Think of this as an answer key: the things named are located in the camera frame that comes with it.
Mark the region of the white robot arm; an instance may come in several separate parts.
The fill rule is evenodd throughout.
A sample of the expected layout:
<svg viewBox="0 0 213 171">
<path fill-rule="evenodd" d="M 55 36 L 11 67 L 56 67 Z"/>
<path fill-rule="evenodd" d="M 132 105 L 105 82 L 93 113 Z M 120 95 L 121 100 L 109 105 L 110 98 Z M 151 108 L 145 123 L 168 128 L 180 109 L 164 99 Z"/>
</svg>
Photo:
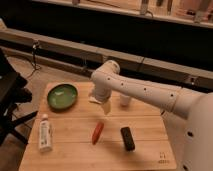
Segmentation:
<svg viewBox="0 0 213 171">
<path fill-rule="evenodd" d="M 117 91 L 187 119 L 182 171 L 213 171 L 213 92 L 132 79 L 119 74 L 114 60 L 91 74 L 92 96 L 105 103 Z"/>
</svg>

